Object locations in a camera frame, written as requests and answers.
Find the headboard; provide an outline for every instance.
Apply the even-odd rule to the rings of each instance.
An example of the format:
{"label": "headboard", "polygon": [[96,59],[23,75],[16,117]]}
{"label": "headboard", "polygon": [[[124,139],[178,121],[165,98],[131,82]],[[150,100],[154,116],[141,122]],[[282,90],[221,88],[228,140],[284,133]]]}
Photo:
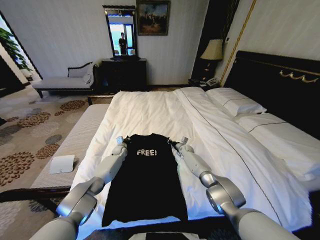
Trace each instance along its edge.
{"label": "headboard", "polygon": [[238,51],[224,87],[320,140],[320,61]]}

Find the gold trim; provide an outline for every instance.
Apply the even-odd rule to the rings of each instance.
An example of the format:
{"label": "gold trim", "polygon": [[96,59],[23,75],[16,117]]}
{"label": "gold trim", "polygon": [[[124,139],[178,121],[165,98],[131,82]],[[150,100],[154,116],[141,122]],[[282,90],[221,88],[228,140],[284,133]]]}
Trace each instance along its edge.
{"label": "gold trim", "polygon": [[292,71],[295,71],[295,72],[300,72],[300,73],[305,73],[305,74],[310,74],[310,75],[316,75],[316,76],[320,77],[320,72],[307,71],[307,70],[302,70],[302,69],[293,68],[293,67],[289,67],[289,66],[272,64],[272,63],[268,63],[268,62],[264,62],[264,61],[257,61],[257,60],[247,59],[247,58],[243,58],[243,57],[237,57],[237,59],[243,59],[243,60],[251,61],[251,62],[254,62],[254,63],[258,63],[258,64],[270,65],[270,66],[273,66],[273,67],[278,67],[278,68],[282,68],[282,69],[288,69],[288,70],[292,70]]}
{"label": "gold trim", "polygon": [[253,0],[253,1],[252,1],[250,10],[249,10],[249,12],[248,12],[248,14],[247,14],[247,16],[246,16],[246,18],[245,18],[245,20],[244,20],[244,23],[243,23],[243,25],[242,25],[241,31],[240,31],[240,33],[239,33],[239,36],[238,36],[237,39],[236,39],[236,42],[235,42],[235,44],[234,44],[234,46],[233,46],[233,50],[232,50],[232,52],[231,52],[231,55],[230,55],[230,57],[229,57],[229,60],[228,60],[226,66],[225,66],[225,68],[224,68],[222,77],[221,77],[221,79],[220,79],[220,86],[221,86],[221,83],[222,83],[222,81],[223,81],[223,79],[224,79],[224,77],[225,77],[225,75],[226,75],[227,69],[228,69],[228,67],[229,67],[229,65],[230,65],[230,62],[231,62],[231,59],[233,58],[233,56],[234,56],[234,54],[235,54],[235,51],[236,51],[236,49],[237,49],[237,46],[238,46],[238,44],[239,44],[239,42],[240,42],[240,39],[241,39],[241,37],[242,37],[242,34],[243,34],[244,31],[245,31],[245,28],[246,28],[246,26],[247,26],[247,22],[249,21],[249,18],[250,18],[250,16],[251,16],[251,13],[252,13],[252,11],[254,10],[256,1],[257,1],[257,0]]}
{"label": "gold trim", "polygon": [[279,72],[279,74],[280,74],[280,76],[281,77],[284,77],[284,78],[286,78],[286,77],[290,77],[291,79],[293,79],[293,80],[302,80],[302,82],[304,82],[304,83],[306,83],[306,84],[310,84],[310,83],[315,83],[319,78],[315,78],[315,79],[313,79],[313,80],[307,80],[306,79],[306,75],[302,75],[302,76],[294,76],[294,72],[292,71],[291,73],[289,73],[289,74],[284,74],[284,72],[281,70],[280,72]]}

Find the carpet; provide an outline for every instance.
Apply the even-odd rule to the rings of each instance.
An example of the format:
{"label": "carpet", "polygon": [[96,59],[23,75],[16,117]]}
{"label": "carpet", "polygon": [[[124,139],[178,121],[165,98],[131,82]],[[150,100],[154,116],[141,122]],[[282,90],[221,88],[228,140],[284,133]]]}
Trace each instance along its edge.
{"label": "carpet", "polygon": [[[86,95],[41,99],[29,85],[0,99],[0,192],[30,188],[87,109]],[[36,201],[0,203],[0,239],[29,239],[54,214]]]}

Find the painting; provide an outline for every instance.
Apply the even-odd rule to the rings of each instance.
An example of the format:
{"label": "painting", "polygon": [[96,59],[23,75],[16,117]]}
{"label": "painting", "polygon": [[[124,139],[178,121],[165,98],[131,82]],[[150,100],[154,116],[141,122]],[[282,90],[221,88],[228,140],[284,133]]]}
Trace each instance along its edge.
{"label": "painting", "polygon": [[168,35],[170,1],[137,0],[138,35]]}

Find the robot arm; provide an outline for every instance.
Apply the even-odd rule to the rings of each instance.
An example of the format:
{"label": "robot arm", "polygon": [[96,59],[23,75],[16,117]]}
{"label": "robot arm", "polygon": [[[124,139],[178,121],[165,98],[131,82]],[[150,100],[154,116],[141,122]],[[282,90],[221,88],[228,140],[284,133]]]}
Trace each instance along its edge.
{"label": "robot arm", "polygon": [[44,225],[31,240],[74,240],[78,235],[78,228],[84,224],[97,205],[94,197],[104,186],[117,175],[122,162],[127,156],[127,145],[122,137],[117,137],[118,145],[98,165],[94,177],[89,181],[79,183],[62,200],[56,209],[61,215]]}
{"label": "robot arm", "polygon": [[298,240],[269,217],[250,208],[240,208],[246,199],[239,188],[228,178],[215,175],[209,165],[187,145],[183,137],[174,148],[183,157],[190,171],[207,188],[206,196],[213,209],[224,214],[232,223],[242,240]]}

